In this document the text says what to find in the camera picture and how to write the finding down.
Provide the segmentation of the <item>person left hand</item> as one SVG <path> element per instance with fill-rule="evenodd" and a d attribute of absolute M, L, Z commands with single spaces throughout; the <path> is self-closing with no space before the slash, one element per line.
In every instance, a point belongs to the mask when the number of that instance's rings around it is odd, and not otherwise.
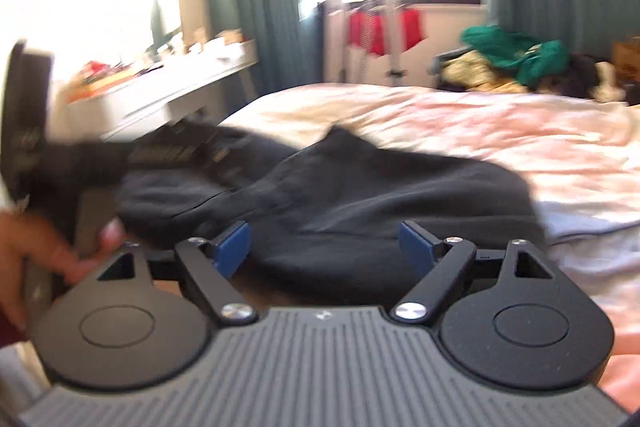
<path fill-rule="evenodd" d="M 1 211 L 1 312 L 19 332 L 26 331 L 27 317 L 23 283 L 25 263 L 76 284 L 125 239 L 125 229 L 114 219 L 98 234 L 98 250 L 81 259 L 63 235 L 37 213 Z"/>

